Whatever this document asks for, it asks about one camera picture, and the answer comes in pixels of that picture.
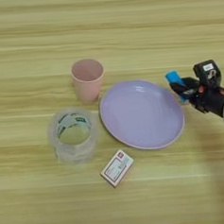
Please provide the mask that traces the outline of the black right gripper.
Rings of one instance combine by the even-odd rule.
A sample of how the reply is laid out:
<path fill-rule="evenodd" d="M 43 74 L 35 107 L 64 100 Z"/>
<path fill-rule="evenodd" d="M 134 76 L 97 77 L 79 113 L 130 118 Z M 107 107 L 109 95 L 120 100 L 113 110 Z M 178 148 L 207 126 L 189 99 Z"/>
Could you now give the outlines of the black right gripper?
<path fill-rule="evenodd" d="M 212 112 L 217 116 L 223 116 L 224 88 L 215 89 L 199 86 L 194 78 L 182 78 L 182 83 L 171 83 L 171 88 L 181 98 L 189 100 L 195 109 L 207 113 Z"/>

